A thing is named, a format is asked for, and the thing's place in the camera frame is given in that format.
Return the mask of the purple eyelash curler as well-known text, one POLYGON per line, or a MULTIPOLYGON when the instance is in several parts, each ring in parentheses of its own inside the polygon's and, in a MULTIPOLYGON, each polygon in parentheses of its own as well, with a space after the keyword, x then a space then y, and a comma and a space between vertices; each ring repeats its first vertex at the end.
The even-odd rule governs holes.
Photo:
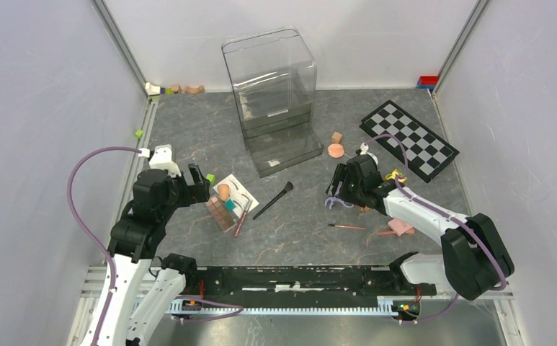
POLYGON ((324 206, 329 210, 331 210, 336 203, 342 205, 345 208, 353 208, 355 206, 354 204, 345 202, 339 198, 338 194, 340 193, 341 188, 342 188, 342 183, 340 182, 337 185, 336 191, 332 193, 330 196, 328 196, 327 199, 325 199, 324 206))

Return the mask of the black makeup brush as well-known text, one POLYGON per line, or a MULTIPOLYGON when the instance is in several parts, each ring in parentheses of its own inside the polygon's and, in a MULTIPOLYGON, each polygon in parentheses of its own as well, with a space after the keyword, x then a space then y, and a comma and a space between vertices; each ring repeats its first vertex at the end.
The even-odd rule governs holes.
POLYGON ((258 219, 258 217, 260 217, 265 211, 271 208, 280 198, 290 192, 293 188, 293 183, 287 182, 283 189, 276 196, 274 196, 259 212, 254 215, 253 219, 258 219))

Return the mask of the clear acrylic drawer organizer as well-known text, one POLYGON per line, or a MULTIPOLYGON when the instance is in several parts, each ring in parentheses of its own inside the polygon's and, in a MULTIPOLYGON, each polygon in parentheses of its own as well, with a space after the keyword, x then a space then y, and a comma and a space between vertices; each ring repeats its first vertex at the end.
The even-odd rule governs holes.
POLYGON ((260 177, 322 154, 312 126, 317 67, 299 31, 282 27, 221 46, 245 147, 260 177))

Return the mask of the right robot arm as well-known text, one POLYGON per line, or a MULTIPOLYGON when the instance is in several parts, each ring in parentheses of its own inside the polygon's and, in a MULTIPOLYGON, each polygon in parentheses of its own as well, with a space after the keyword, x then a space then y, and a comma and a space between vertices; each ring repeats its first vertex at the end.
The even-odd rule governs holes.
POLYGON ((436 205, 401 180, 383 179, 376 160, 364 154, 337 164, 326 188, 332 198, 411 225, 440 247, 439 255, 413 253, 394 261, 391 289, 407 294, 417 284, 448 284, 469 301, 505 289, 514 263, 494 222, 482 213, 467 216, 436 205))

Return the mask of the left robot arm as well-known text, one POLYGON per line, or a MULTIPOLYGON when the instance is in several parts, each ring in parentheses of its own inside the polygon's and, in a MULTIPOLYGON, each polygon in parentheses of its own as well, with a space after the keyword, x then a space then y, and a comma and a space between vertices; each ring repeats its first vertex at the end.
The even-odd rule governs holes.
POLYGON ((192 184, 165 169, 147 169, 137 176, 133 197, 111 230, 108 252, 115 266, 107 269, 83 345, 147 345, 169 304, 198 287, 195 259, 169 254, 151 290, 135 303, 174 212, 210 198, 210 182, 199 166, 189 164, 188 169, 192 184))

